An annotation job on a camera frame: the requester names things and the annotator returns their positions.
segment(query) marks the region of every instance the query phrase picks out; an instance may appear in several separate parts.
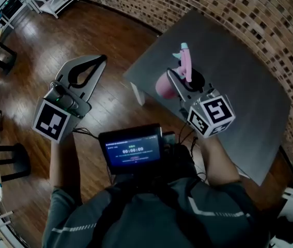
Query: gray t-shirt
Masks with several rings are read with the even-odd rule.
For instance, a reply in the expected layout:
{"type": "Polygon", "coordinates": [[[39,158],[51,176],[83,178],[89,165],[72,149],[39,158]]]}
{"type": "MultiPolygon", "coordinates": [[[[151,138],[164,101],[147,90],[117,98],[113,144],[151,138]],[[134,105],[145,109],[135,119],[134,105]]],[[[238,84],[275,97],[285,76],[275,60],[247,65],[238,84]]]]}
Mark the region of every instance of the gray t-shirt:
{"type": "MultiPolygon", "coordinates": [[[[179,194],[181,208],[204,225],[214,247],[264,247],[268,233],[264,228],[260,231],[259,215],[240,183],[211,188],[200,181],[191,189],[194,182],[194,178],[181,178],[169,185],[179,194]]],[[[55,189],[43,247],[87,247],[110,201],[110,194],[101,191],[78,206],[65,191],[55,189]]],[[[105,234],[102,247],[193,247],[179,229],[175,216],[176,211],[154,194],[135,195],[120,220],[105,234]]]]}

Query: display screen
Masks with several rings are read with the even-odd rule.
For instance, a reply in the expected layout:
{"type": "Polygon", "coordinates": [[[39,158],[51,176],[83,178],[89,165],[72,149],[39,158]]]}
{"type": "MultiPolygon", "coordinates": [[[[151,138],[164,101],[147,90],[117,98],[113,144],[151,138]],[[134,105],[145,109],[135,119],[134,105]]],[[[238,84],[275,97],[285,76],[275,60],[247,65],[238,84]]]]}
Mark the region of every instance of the display screen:
{"type": "Polygon", "coordinates": [[[105,143],[113,166],[127,166],[160,159],[158,136],[105,143]]]}

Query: small monitor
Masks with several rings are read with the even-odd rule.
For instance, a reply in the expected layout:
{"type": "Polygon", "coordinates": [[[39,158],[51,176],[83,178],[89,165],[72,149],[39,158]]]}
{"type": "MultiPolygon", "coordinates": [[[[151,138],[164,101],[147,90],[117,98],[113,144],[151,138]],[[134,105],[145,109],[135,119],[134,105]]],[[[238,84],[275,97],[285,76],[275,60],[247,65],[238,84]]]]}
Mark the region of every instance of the small monitor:
{"type": "Polygon", "coordinates": [[[99,142],[112,174],[146,171],[161,160],[158,124],[101,133],[99,142]]]}

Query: person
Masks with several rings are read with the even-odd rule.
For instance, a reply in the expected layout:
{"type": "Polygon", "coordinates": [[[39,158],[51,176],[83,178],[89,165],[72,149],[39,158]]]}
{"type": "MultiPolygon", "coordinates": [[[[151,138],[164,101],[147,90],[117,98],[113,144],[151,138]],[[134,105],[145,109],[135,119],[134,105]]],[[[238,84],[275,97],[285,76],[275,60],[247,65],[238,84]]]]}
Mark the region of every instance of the person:
{"type": "Polygon", "coordinates": [[[176,145],[173,168],[168,165],[162,182],[143,192],[141,187],[124,190],[135,183],[126,180],[85,204],[73,135],[61,144],[52,142],[54,190],[42,246],[266,247],[267,225],[219,139],[198,140],[209,185],[198,178],[187,148],[176,145]]]}

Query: pink object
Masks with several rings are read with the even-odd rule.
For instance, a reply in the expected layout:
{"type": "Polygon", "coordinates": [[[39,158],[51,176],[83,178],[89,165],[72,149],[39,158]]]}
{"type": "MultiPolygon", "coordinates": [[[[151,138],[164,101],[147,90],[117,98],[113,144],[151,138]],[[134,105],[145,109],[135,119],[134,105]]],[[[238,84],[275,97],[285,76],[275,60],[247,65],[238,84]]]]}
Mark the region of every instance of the pink object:
{"type": "MultiPolygon", "coordinates": [[[[181,79],[185,78],[187,82],[191,82],[192,64],[188,45],[186,43],[181,43],[180,53],[173,55],[181,60],[181,66],[173,70],[177,72],[181,79]]],[[[169,82],[167,72],[159,77],[156,83],[156,91],[159,96],[166,99],[171,99],[177,96],[176,91],[172,88],[172,85],[169,82]]]]}

